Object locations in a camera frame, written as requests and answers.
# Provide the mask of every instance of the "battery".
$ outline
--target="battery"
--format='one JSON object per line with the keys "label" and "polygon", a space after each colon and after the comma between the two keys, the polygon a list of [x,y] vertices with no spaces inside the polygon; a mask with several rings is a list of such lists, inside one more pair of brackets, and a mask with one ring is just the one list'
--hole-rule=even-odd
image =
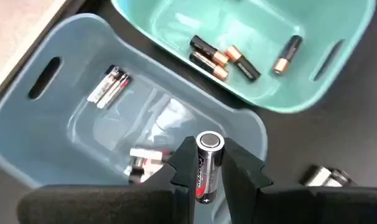
{"label": "battery", "polygon": [[289,39],[273,67],[275,74],[280,75],[286,71],[301,43],[302,37],[299,35],[293,35],[291,39]]}
{"label": "battery", "polygon": [[253,82],[261,76],[260,72],[237,49],[236,46],[230,46],[226,50],[226,55],[238,66],[238,68],[244,73],[244,75],[248,78],[249,81]]}
{"label": "battery", "polygon": [[106,76],[104,79],[99,83],[99,85],[90,93],[87,100],[89,102],[97,103],[100,99],[106,94],[106,92],[111,88],[111,86],[120,79],[122,73],[118,66],[110,66],[107,69]]}
{"label": "battery", "polygon": [[207,59],[206,56],[202,55],[200,52],[193,52],[188,57],[190,61],[198,65],[205,71],[211,73],[220,80],[226,80],[228,76],[228,71],[223,67],[213,63],[211,60]]}
{"label": "battery", "polygon": [[142,177],[144,176],[144,169],[142,167],[132,167],[132,171],[129,175],[130,184],[141,184],[143,183]]}
{"label": "battery", "polygon": [[349,182],[349,175],[345,171],[333,170],[330,178],[324,183],[327,187],[343,187]]}
{"label": "battery", "polygon": [[173,155],[173,152],[168,150],[157,151],[145,147],[133,147],[131,148],[129,155],[134,157],[167,162],[169,158]]}
{"label": "battery", "polygon": [[327,168],[318,166],[313,172],[313,175],[304,182],[304,185],[307,187],[323,186],[324,183],[328,181],[331,174],[331,171],[329,171]]}
{"label": "battery", "polygon": [[206,58],[216,62],[220,66],[226,66],[228,62],[228,57],[221,52],[220,50],[212,47],[210,44],[206,43],[203,39],[199,36],[195,35],[191,41],[190,45],[202,55],[206,56]]}
{"label": "battery", "polygon": [[214,131],[204,131],[196,138],[198,171],[195,198],[209,204],[216,198],[225,139]]}
{"label": "battery", "polygon": [[97,103],[99,109],[106,108],[111,104],[115,98],[125,89],[125,87],[131,81],[131,77],[124,73],[118,81],[116,81],[113,86],[107,91],[107,93],[102,97],[102,99]]}

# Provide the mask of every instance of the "duracell battery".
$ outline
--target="duracell battery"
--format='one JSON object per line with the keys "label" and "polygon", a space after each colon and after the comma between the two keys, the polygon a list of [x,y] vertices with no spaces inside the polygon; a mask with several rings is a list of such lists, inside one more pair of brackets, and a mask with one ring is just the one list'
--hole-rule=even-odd
{"label": "duracell battery", "polygon": [[294,58],[300,44],[302,43],[302,37],[293,35],[288,43],[282,50],[276,64],[274,65],[273,72],[276,74],[282,74],[286,71],[288,65]]}
{"label": "duracell battery", "polygon": [[207,59],[212,60],[219,64],[220,66],[226,66],[228,62],[228,57],[221,52],[220,50],[212,47],[210,44],[206,43],[203,39],[199,36],[195,35],[191,41],[190,45],[202,55],[204,55]]}
{"label": "duracell battery", "polygon": [[234,46],[226,50],[226,55],[240,68],[245,76],[251,81],[257,80],[261,74],[248,59]]}
{"label": "duracell battery", "polygon": [[156,161],[167,162],[169,158],[173,155],[171,151],[156,151],[152,149],[146,149],[144,147],[134,147],[131,148],[129,152],[130,156],[145,158],[145,159],[153,159]]}
{"label": "duracell battery", "polygon": [[223,67],[211,62],[209,59],[207,59],[205,56],[200,54],[199,52],[193,52],[190,54],[189,57],[190,61],[192,61],[194,64],[198,65],[205,71],[211,73],[215,77],[217,77],[220,80],[225,80],[228,76],[228,71],[225,70]]}

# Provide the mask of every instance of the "white countertop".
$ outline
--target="white countertop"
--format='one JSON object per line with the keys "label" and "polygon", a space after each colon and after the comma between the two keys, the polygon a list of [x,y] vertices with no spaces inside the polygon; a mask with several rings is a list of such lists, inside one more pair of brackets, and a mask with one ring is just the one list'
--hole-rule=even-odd
{"label": "white countertop", "polygon": [[0,1],[0,90],[68,0]]}

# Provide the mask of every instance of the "plastic bin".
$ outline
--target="plastic bin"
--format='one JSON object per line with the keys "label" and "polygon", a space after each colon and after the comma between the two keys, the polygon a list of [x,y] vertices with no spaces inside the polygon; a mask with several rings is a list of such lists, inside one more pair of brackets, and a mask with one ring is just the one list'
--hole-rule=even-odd
{"label": "plastic bin", "polygon": [[[133,82],[100,110],[86,98],[111,64]],[[53,29],[1,100],[0,166],[31,187],[125,185],[130,148],[176,150],[204,130],[266,157],[266,131],[255,113],[223,105],[124,43],[100,17],[80,14]],[[220,189],[212,205],[198,204],[196,223],[228,221],[223,199]]]}
{"label": "plastic bin", "polygon": [[[112,0],[139,31],[252,105],[302,111],[328,90],[356,47],[375,0]],[[234,65],[222,82],[189,61],[195,35],[220,50],[236,45],[262,73],[254,83]],[[272,67],[292,35],[304,39],[287,72]]]}

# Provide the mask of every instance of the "black and copper battery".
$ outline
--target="black and copper battery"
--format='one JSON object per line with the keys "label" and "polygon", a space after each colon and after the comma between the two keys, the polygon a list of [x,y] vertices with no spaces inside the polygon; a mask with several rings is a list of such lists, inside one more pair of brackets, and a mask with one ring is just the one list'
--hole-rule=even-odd
{"label": "black and copper battery", "polygon": [[189,59],[194,64],[198,65],[205,71],[211,73],[218,79],[222,81],[226,80],[228,76],[228,71],[225,70],[223,67],[213,63],[211,60],[207,59],[204,55],[200,54],[199,52],[191,53]]}
{"label": "black and copper battery", "polygon": [[190,45],[202,55],[204,55],[207,59],[212,60],[219,64],[220,66],[226,66],[228,62],[228,57],[221,52],[220,50],[212,47],[210,44],[206,43],[203,39],[199,36],[195,35],[191,41]]}
{"label": "black and copper battery", "polygon": [[234,45],[226,50],[226,55],[240,68],[251,82],[257,80],[261,76],[260,72]]}
{"label": "black and copper battery", "polygon": [[288,65],[294,58],[300,44],[302,43],[302,37],[293,35],[288,43],[282,50],[276,64],[274,65],[273,72],[276,74],[282,74],[286,71]]}
{"label": "black and copper battery", "polygon": [[196,138],[198,150],[195,198],[209,204],[216,198],[225,139],[214,131],[204,131]]}

